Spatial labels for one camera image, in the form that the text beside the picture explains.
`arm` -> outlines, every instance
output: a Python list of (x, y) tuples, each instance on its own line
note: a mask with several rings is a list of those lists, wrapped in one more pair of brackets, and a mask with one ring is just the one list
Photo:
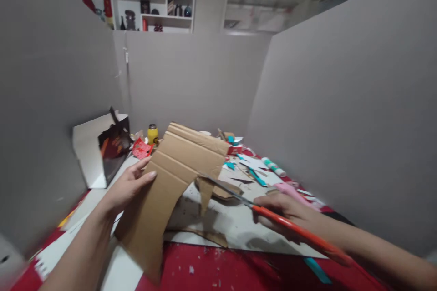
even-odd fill
[[(339, 247), (397, 290), (437, 290), (434, 265), (377, 236), (316, 212), (284, 194), (259, 197), (254, 203), (282, 213), (285, 218)], [(254, 216), (254, 221), (289, 240), (305, 242), (264, 217)]]
[(156, 172), (142, 175), (142, 168), (149, 161), (150, 157), (127, 168), (108, 190), (40, 288), (41, 291), (96, 289), (115, 217), (156, 176)]

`scissors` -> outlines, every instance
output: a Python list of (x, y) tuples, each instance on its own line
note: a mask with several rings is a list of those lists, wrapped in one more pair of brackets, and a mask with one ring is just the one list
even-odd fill
[(338, 262), (339, 264), (349, 267), (352, 265), (354, 260), (349, 257), (346, 253), (344, 253), (341, 249), (337, 248), (336, 246), (330, 244), (329, 242), (319, 238), (317, 235), (303, 229), (299, 225), (293, 223), (292, 221), (282, 217), (281, 215), (278, 215), (267, 208), (257, 206), (253, 202), (249, 201), (248, 199), (238, 195), (234, 191), (228, 189), (224, 185), (222, 185), (219, 181), (209, 177), (208, 175), (201, 174), (201, 176), (209, 179), (212, 181), (215, 185), (217, 185), (219, 188), (225, 190), (229, 194), (232, 194), (235, 198), (240, 200), (244, 205), (249, 207), (253, 212), (256, 212), (257, 214), (266, 217), (270, 219), (271, 221), (274, 221), (285, 228), (287, 228), (289, 231), (293, 231), (294, 233), (297, 233), (299, 236), (301, 236), (305, 242), (311, 246), (312, 248), (316, 249), (318, 252), (321, 252), (326, 257), (332, 259), (333, 261)]

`glue stick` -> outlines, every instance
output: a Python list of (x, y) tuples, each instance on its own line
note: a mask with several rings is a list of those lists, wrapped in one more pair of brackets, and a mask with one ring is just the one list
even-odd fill
[(261, 158), (261, 160), (263, 161), (263, 163), (265, 163), (265, 165), (270, 168), (272, 171), (274, 171), (276, 173), (277, 176), (280, 177), (286, 177), (287, 174), (278, 167), (278, 165), (276, 165), (274, 162), (272, 162), (269, 158), (264, 157)]

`red table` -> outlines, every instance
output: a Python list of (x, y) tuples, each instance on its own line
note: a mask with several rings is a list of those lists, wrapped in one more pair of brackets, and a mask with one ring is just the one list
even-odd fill
[[(332, 211), (325, 206), (322, 211)], [(56, 229), (43, 248), (63, 234)], [(323, 284), (303, 257), (257, 251), (221, 249), (164, 242), (160, 288), (143, 275), (136, 291), (153, 290), (384, 290), (355, 267), (343, 267), (329, 259), (316, 259), (332, 284)], [(42, 285), (34, 259), (13, 291), (36, 291)], [(190, 274), (189, 267), (194, 268)]]

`gray wall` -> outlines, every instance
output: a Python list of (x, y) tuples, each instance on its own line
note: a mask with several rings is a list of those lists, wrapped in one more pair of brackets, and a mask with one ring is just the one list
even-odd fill
[(196, 0), (194, 33), (219, 33), (225, 0)]
[(29, 257), (86, 189), (72, 127), (122, 102), (112, 33), (81, 0), (0, 3), (0, 233)]
[(436, 22), (435, 0), (350, 0), (274, 36), (246, 133), (334, 209), (418, 255), (437, 248)]
[(270, 36), (126, 32), (132, 130), (246, 130)]

